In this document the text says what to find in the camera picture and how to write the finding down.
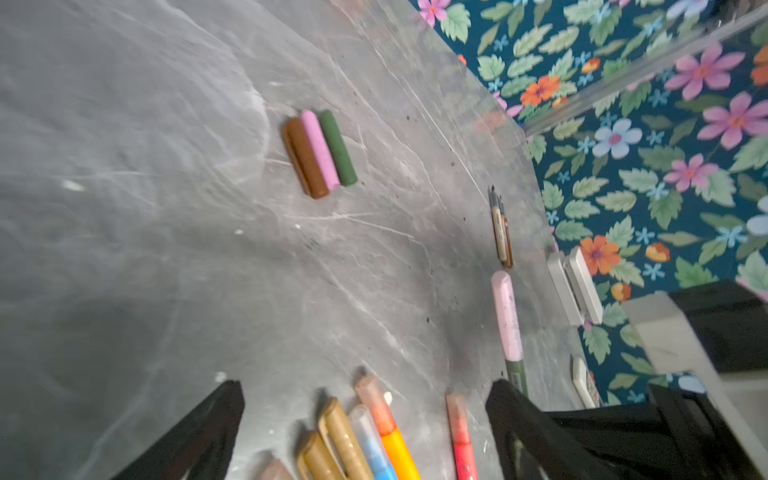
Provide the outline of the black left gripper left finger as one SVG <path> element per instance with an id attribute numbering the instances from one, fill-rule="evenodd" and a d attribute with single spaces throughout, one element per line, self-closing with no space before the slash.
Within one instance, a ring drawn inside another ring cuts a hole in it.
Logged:
<path id="1" fill-rule="evenodd" d="M 223 479 L 229 470 L 245 401 L 239 381 L 227 380 L 117 479 Z"/>

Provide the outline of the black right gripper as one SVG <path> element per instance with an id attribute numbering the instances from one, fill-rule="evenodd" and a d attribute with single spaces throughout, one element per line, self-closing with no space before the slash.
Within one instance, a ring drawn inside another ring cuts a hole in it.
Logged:
<path id="1" fill-rule="evenodd" d="M 706 394 L 649 387 L 644 403 L 549 417 L 627 478 L 754 479 L 756 467 Z"/>

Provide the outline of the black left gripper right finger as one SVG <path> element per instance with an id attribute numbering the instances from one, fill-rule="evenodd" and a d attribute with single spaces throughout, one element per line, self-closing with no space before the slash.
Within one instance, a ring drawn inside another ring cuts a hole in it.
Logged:
<path id="1" fill-rule="evenodd" d="M 500 379 L 493 382 L 485 410 L 505 479 L 519 477 L 516 441 L 522 444 L 551 479 L 618 477 L 509 381 Z"/>

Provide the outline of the tan pen gold cap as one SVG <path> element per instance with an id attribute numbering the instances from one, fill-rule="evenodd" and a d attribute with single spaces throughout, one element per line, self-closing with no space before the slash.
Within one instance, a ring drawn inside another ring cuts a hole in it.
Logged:
<path id="1" fill-rule="evenodd" d="M 344 480 L 345 475 L 321 435 L 311 431 L 296 455 L 296 466 L 304 480 Z"/>

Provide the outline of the green pen pink cap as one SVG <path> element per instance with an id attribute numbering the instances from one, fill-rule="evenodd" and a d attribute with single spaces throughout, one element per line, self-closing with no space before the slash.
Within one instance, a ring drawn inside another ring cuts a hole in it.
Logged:
<path id="1" fill-rule="evenodd" d="M 507 376 L 512 385 L 527 396 L 523 342 L 510 275 L 506 271 L 495 272 L 491 287 Z"/>

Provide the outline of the pink pen gold cap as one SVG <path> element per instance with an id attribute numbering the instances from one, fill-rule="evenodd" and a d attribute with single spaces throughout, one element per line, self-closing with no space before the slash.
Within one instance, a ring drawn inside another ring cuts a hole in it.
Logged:
<path id="1" fill-rule="evenodd" d="M 374 479 L 350 420 L 336 397 L 329 397 L 321 409 L 318 431 L 344 479 Z"/>

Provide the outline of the beige pen body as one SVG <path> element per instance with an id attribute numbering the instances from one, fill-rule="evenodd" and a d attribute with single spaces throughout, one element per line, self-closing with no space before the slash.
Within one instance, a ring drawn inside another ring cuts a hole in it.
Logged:
<path id="1" fill-rule="evenodd" d="M 495 193 L 495 187 L 489 188 L 489 203 L 491 207 L 491 215 L 494 225 L 494 234 L 497 246 L 498 258 L 503 266 L 506 266 L 509 260 L 506 236 L 503 233 L 503 220 L 498 202 L 497 195 Z"/>

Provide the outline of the brown pen cap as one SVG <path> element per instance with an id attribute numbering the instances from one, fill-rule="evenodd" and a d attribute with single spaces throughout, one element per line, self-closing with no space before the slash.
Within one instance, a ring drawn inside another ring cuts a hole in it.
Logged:
<path id="1" fill-rule="evenodd" d="M 285 123 L 282 138 L 304 193 L 312 199 L 328 196 L 329 187 L 320 170 L 308 134 L 298 117 L 291 117 Z"/>

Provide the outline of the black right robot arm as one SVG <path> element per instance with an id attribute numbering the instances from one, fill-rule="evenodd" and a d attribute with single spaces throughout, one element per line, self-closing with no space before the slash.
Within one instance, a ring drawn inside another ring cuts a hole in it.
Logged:
<path id="1" fill-rule="evenodd" d="M 651 385 L 644 403 L 551 418 L 622 478 L 766 478 L 766 302 L 722 280 L 624 309 L 654 372 L 700 389 Z"/>

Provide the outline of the red highlighter pen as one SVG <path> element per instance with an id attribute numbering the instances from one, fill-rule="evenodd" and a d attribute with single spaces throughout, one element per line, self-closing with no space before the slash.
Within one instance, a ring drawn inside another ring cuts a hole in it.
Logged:
<path id="1" fill-rule="evenodd" d="M 448 393 L 445 400 L 457 479 L 477 480 L 477 467 L 465 400 L 457 393 Z"/>

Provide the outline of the purple highlighter pen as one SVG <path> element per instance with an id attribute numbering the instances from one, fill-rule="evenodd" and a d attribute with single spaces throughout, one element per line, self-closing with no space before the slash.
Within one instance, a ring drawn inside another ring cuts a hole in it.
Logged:
<path id="1" fill-rule="evenodd" d="M 262 470 L 259 480 L 294 480 L 286 465 L 278 458 L 273 458 Z"/>

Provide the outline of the blue highlighter pen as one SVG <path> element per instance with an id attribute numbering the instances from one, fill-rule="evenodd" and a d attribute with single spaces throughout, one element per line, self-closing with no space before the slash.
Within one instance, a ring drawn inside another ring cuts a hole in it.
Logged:
<path id="1" fill-rule="evenodd" d="M 349 412 L 348 417 L 364 458 L 372 471 L 373 478 L 375 480 L 397 480 L 394 467 L 383 446 L 369 409 L 363 404 L 358 404 Z"/>

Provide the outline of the orange highlighter pen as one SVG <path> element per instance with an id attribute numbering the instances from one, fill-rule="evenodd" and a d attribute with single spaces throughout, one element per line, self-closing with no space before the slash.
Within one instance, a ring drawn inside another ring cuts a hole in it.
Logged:
<path id="1" fill-rule="evenodd" d="M 377 377 L 366 374 L 355 384 L 355 391 L 369 409 L 384 449 L 400 480 L 420 480 L 420 473 L 394 419 Z"/>

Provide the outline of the white rectangular box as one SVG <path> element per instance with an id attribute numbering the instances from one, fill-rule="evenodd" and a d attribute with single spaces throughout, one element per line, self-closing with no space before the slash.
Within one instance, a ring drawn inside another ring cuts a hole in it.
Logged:
<path id="1" fill-rule="evenodd" d="M 568 324 L 601 325 L 604 308 L 581 249 L 574 247 L 568 255 L 563 251 L 551 253 L 547 267 Z"/>

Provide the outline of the aluminium frame post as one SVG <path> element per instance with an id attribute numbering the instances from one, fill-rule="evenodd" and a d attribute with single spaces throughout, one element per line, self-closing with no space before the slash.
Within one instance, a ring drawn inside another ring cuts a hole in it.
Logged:
<path id="1" fill-rule="evenodd" d="M 526 136 L 546 132 L 555 125 L 577 117 L 605 97 L 621 93 L 629 85 L 667 69 L 684 55 L 697 55 L 716 42 L 748 30 L 767 19 L 765 1 L 717 1 L 715 14 L 704 25 L 674 39 L 669 45 L 632 62 L 622 72 L 607 80 L 599 80 L 577 93 L 563 105 L 526 121 Z"/>

